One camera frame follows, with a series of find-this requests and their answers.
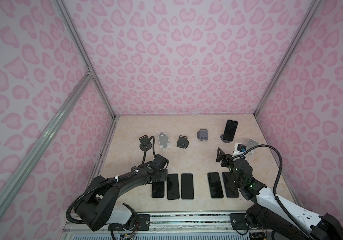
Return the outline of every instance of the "beige marble tabletop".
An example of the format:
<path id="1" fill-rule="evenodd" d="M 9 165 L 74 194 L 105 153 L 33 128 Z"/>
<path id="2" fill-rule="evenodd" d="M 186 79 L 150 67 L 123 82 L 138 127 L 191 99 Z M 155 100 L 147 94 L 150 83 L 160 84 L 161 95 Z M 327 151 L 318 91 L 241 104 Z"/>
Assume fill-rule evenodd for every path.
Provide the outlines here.
<path id="1" fill-rule="evenodd" d="M 238 128 L 231 143 L 220 139 L 226 121 L 238 121 Z M 197 132 L 200 128 L 208 130 L 208 141 L 199 141 Z M 160 149 L 158 134 L 165 132 L 169 136 L 170 148 Z M 129 172 L 132 166 L 141 164 L 143 151 L 140 150 L 139 138 L 143 135 L 155 136 L 155 152 L 167 158 L 168 173 L 179 175 L 192 173 L 194 182 L 193 200 L 167 200 L 151 197 L 151 184 L 136 187 L 117 199 L 117 204 L 129 204 L 137 212 L 176 212 L 176 211 L 218 211 L 246 210 L 253 202 L 239 198 L 227 198 L 222 180 L 222 172 L 228 171 L 216 162 L 217 148 L 232 154 L 235 142 L 246 143 L 253 138 L 260 144 L 266 144 L 260 128 L 252 114 L 235 115 L 188 115 L 188 116 L 124 116 L 120 117 L 113 139 L 100 175 L 113 177 Z M 188 137 L 189 146 L 178 148 L 179 135 Z M 146 161 L 152 160 L 151 150 L 147 152 Z M 273 189 L 278 167 L 268 148 L 260 147 L 246 160 L 253 167 L 253 176 Z M 212 199 L 208 185 L 208 172 L 220 174 L 224 198 Z M 293 202 L 289 189 L 281 177 L 277 193 Z"/>

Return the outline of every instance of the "phone stand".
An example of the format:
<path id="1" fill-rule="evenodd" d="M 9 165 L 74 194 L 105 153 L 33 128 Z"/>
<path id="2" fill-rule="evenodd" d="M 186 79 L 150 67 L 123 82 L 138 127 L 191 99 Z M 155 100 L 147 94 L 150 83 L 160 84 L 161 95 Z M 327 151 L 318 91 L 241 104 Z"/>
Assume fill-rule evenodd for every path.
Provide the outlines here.
<path id="1" fill-rule="evenodd" d="M 223 139 L 223 134 L 221 134 L 220 138 L 221 138 L 221 140 L 222 140 L 224 143 L 232 142 L 232 141 L 228 141 L 228 140 Z"/>

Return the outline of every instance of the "smartphone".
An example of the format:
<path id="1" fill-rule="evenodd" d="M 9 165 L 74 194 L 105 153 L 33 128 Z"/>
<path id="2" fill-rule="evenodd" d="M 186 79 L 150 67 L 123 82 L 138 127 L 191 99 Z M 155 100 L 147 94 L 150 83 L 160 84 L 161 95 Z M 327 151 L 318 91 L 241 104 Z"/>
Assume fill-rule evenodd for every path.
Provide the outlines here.
<path id="1" fill-rule="evenodd" d="M 194 199 L 193 174 L 181 174 L 181 198 Z"/>
<path id="2" fill-rule="evenodd" d="M 180 187 L 178 186 L 178 174 L 168 174 L 166 182 L 168 200 L 180 199 Z"/>
<path id="3" fill-rule="evenodd" d="M 223 185 L 225 186 L 226 196 L 229 198 L 240 197 L 236 184 L 234 183 L 233 177 L 230 175 L 230 172 L 222 173 Z"/>
<path id="4" fill-rule="evenodd" d="M 209 189 L 212 198 L 223 198 L 220 174 L 217 172 L 208 173 Z"/>
<path id="5" fill-rule="evenodd" d="M 222 138 L 227 141 L 233 141 L 234 134 L 236 134 L 238 122 L 233 120 L 228 120 L 226 122 L 225 131 L 223 132 Z"/>
<path id="6" fill-rule="evenodd" d="M 248 142 L 246 143 L 246 150 L 248 150 L 249 148 L 251 147 L 254 147 L 254 146 L 257 146 L 258 144 L 260 144 L 259 142 L 257 142 L 256 140 L 253 140 L 253 139 L 249 139 Z M 251 150 L 249 152 L 250 155 L 253 155 L 255 149 Z"/>
<path id="7" fill-rule="evenodd" d="M 165 196 L 165 182 L 154 182 L 151 186 L 152 198 L 163 198 Z"/>

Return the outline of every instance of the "pink leopard print wall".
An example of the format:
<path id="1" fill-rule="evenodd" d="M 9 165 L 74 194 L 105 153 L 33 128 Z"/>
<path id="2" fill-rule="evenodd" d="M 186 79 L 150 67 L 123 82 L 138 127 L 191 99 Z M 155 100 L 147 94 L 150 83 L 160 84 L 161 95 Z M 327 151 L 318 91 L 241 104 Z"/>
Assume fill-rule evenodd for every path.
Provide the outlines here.
<path id="1" fill-rule="evenodd" d="M 343 1 L 326 1 L 257 120 L 302 204 L 343 226 Z"/>
<path id="2" fill-rule="evenodd" d="M 90 83 L 0 221 L 0 240 L 58 239 L 86 189 L 110 119 Z"/>
<path id="3" fill-rule="evenodd" d="M 253 113 L 307 0 L 66 0 L 116 114 Z"/>
<path id="4" fill-rule="evenodd" d="M 50 0 L 0 0 L 0 190 L 84 74 Z"/>

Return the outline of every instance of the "cable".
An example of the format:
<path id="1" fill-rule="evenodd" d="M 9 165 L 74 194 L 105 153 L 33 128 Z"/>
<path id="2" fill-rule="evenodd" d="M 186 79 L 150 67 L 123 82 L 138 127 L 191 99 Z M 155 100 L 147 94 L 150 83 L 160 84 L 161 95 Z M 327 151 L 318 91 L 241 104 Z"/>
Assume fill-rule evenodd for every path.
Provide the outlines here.
<path id="1" fill-rule="evenodd" d="M 128 235 L 131 235 L 131 234 L 133 234 L 135 231 L 137 231 L 138 225 L 139 225 L 139 223 L 138 223 L 138 222 L 135 222 L 135 223 L 134 223 L 134 226 L 135 226 L 134 231 L 132 231 L 132 232 L 129 233 Z M 113 240 L 116 240 L 116 238 L 115 238 L 115 236 L 114 236 L 113 230 L 110 230 L 110 234 L 111 234 L 111 238 L 112 238 Z"/>
<path id="2" fill-rule="evenodd" d="M 248 228 L 246 229 L 246 232 L 240 233 L 240 232 L 237 230 L 237 224 L 238 224 L 238 223 L 239 223 L 239 222 L 236 222 L 236 226 L 235 226 L 236 232 L 237 232 L 238 234 L 240 234 L 241 236 L 245 236 L 245 235 L 249 232 L 249 226 L 246 224 L 246 226 L 248 227 Z"/>
<path id="3" fill-rule="evenodd" d="M 146 144 L 145 152 L 143 153 L 142 164 L 145 163 L 146 151 L 147 151 L 147 148 L 148 148 L 148 146 L 149 146 L 149 144 L 150 144 L 150 140 L 151 140 L 151 139 L 153 139 L 153 157 L 155 158 L 155 151 L 154 151 L 154 141 L 155 141 L 155 140 L 154 140 L 154 136 L 151 136 L 151 137 L 149 138 L 148 143 Z"/>
<path id="4" fill-rule="evenodd" d="M 115 236 L 114 236 L 114 233 L 113 233 L 113 230 L 110 230 L 110 234 L 111 234 L 111 238 L 112 238 L 113 240 L 116 240 L 116 238 L 115 238 Z"/>
<path id="5" fill-rule="evenodd" d="M 285 214 L 290 218 L 290 220 L 293 221 L 293 223 L 301 230 L 301 232 L 308 238 L 310 238 L 311 240 L 316 240 L 290 213 L 289 211 L 285 208 L 285 206 L 282 204 L 282 202 L 280 201 L 279 197 L 277 196 L 277 186 L 278 186 L 278 181 L 280 180 L 280 176 L 281 176 L 281 172 L 282 172 L 282 157 L 280 152 L 275 149 L 275 147 L 267 145 L 267 144 L 260 144 L 254 147 L 249 148 L 244 154 L 240 154 L 237 156 L 234 156 L 231 158 L 231 160 L 233 160 L 236 157 L 240 157 L 242 155 L 246 155 L 248 152 L 250 152 L 251 150 L 256 149 L 257 147 L 269 147 L 270 149 L 272 149 L 273 151 L 276 152 L 278 159 L 280 161 L 280 165 L 278 167 L 278 173 L 277 173 L 277 177 L 276 180 L 274 182 L 273 185 L 273 194 L 274 194 L 274 198 L 277 201 L 277 203 L 280 205 L 281 209 L 285 212 Z"/>
<path id="6" fill-rule="evenodd" d="M 137 172 L 134 171 L 131 175 L 127 175 L 127 176 L 121 175 L 121 176 L 118 177 L 118 181 L 125 180 L 125 179 L 129 179 L 129 178 L 131 178 L 131 177 L 134 177 L 136 174 L 137 174 Z M 108 184 L 111 184 L 111 183 L 116 183 L 116 179 L 113 178 L 113 179 L 107 180 L 106 182 L 103 182 L 103 183 L 101 183 L 101 184 L 99 184 L 99 185 L 97 185 L 97 186 L 95 186 L 95 187 L 92 187 L 90 190 L 88 190 L 87 192 L 84 192 L 81 196 L 79 196 L 78 198 L 76 198 L 76 199 L 72 202 L 72 204 L 70 204 L 70 206 L 69 206 L 69 207 L 67 208 L 67 210 L 66 210 L 66 219 L 67 219 L 69 222 L 71 222 L 71 223 L 85 224 L 84 221 L 75 219 L 75 218 L 73 218 L 73 217 L 70 215 L 72 209 L 73 209 L 74 206 L 75 206 L 79 201 L 81 201 L 82 198 L 84 198 L 86 195 L 88 195 L 88 194 L 90 194 L 90 193 L 96 191 L 97 189 L 100 189 L 101 187 L 104 187 L 104 186 L 106 186 L 106 185 L 108 185 Z"/>
<path id="7" fill-rule="evenodd" d="M 132 232 L 130 233 L 130 235 L 133 234 L 135 231 L 137 231 L 137 228 L 138 228 L 139 223 L 138 223 L 138 222 L 135 222 L 134 225 L 135 225 L 135 229 L 134 229 L 134 231 L 132 231 Z"/>

